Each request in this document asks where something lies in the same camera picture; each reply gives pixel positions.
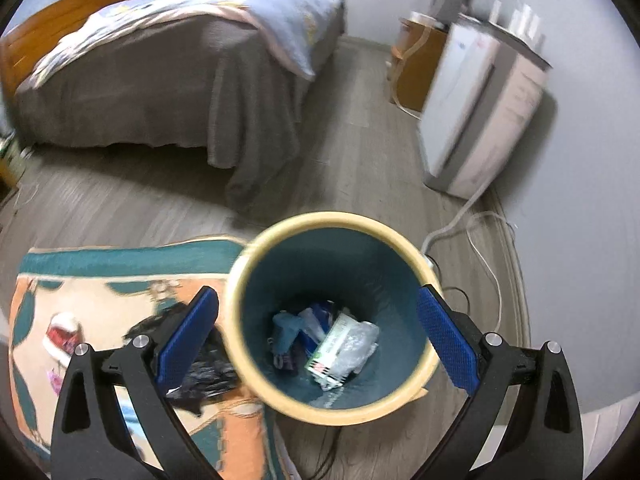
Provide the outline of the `bed with grey blanket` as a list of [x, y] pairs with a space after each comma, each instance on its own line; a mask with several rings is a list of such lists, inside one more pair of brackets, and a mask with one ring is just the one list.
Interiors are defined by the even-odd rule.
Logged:
[[[316, 77], [344, 32], [346, 2], [311, 52]], [[313, 80], [296, 76], [249, 24], [199, 15], [99, 46], [14, 98], [26, 145], [205, 148], [230, 171], [229, 206], [247, 207], [299, 153], [298, 126]]]

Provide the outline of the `clear plastic bag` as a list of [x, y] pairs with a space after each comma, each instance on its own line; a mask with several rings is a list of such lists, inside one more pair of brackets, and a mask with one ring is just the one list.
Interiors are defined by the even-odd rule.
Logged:
[[331, 365], [320, 379], [321, 388], [340, 388], [350, 375], [359, 375], [378, 348], [379, 334], [378, 326], [369, 322], [356, 322], [350, 326]]

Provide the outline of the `blue surgical face mask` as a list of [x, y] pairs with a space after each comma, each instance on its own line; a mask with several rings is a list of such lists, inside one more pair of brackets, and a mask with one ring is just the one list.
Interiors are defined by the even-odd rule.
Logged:
[[291, 356], [291, 348], [300, 332], [306, 327], [299, 316], [281, 311], [272, 318], [273, 330], [269, 339], [272, 364], [276, 370], [292, 372], [295, 366]]

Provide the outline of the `yellow teal trash bin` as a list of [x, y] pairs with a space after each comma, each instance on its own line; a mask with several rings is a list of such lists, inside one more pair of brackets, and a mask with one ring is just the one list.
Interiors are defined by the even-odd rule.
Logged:
[[[283, 220], [251, 240], [233, 263], [224, 293], [228, 356], [270, 408], [321, 426], [352, 426], [422, 398], [439, 359], [418, 319], [418, 293], [437, 276], [416, 246], [359, 214], [321, 211]], [[292, 372], [276, 370], [273, 315], [306, 323], [291, 348]], [[306, 363], [345, 313], [380, 329], [359, 375], [323, 390]]]

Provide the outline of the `teal orange patterned rug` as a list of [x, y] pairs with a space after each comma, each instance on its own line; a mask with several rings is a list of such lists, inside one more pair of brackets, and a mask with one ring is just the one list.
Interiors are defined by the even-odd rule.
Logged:
[[[119, 348], [131, 326], [188, 302], [207, 285], [223, 292], [242, 240], [212, 236], [145, 248], [33, 249], [18, 270], [11, 302], [10, 391], [26, 448], [50, 468], [52, 427], [66, 367], [42, 346], [50, 318], [70, 312], [96, 350]], [[206, 460], [225, 479], [296, 479], [276, 422], [246, 387], [203, 408], [176, 411]]]

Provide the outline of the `wooden headboard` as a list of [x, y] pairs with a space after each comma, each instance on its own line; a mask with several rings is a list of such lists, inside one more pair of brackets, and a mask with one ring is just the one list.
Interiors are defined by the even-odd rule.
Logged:
[[124, 0], [60, 0], [32, 15], [1, 38], [1, 83], [9, 100], [36, 64], [89, 16]]

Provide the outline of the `red white wrapper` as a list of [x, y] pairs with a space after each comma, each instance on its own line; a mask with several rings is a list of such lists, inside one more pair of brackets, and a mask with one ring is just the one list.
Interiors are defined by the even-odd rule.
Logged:
[[84, 341], [80, 323], [70, 312], [58, 312], [50, 318], [42, 346], [58, 364], [68, 367], [75, 348]]

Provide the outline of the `wooden cabinet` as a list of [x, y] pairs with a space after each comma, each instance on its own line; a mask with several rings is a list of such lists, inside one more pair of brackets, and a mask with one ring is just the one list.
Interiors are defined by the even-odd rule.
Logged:
[[426, 14], [413, 11], [400, 19], [400, 32], [390, 49], [387, 80], [390, 102], [411, 116], [418, 116], [423, 108], [447, 35], [447, 26]]

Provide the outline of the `light blue cartoon duvet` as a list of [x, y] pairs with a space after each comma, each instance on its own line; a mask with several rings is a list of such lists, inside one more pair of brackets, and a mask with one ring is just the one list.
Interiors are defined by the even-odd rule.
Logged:
[[312, 49], [344, 0], [125, 0], [94, 12], [40, 58], [30, 76], [36, 88], [91, 50], [139, 29], [210, 15], [256, 28], [269, 52], [300, 78], [313, 80]]

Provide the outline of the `green white box in bin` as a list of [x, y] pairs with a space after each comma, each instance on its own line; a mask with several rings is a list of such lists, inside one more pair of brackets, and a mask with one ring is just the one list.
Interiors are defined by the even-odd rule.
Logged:
[[338, 365], [338, 354], [346, 342], [349, 332], [358, 325], [350, 315], [341, 313], [332, 324], [329, 333], [318, 345], [306, 363], [306, 371], [324, 380], [340, 382], [345, 373]]

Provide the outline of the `white air purifier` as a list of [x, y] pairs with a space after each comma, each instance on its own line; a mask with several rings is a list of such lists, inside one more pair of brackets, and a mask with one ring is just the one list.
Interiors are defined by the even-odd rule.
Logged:
[[424, 184], [464, 200], [483, 192], [533, 118], [550, 70], [520, 38], [460, 15], [420, 117]]

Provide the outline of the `black plastic bag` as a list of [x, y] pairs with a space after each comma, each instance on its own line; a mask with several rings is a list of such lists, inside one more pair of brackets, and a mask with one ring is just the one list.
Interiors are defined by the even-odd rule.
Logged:
[[[185, 304], [171, 302], [168, 307], [131, 326], [122, 336], [122, 341], [128, 344], [135, 336], [154, 332], [168, 318], [184, 310]], [[221, 333], [213, 327], [181, 385], [169, 391], [166, 399], [173, 408], [201, 417], [206, 405], [221, 401], [224, 394], [231, 392], [239, 384], [238, 374], [229, 361]]]

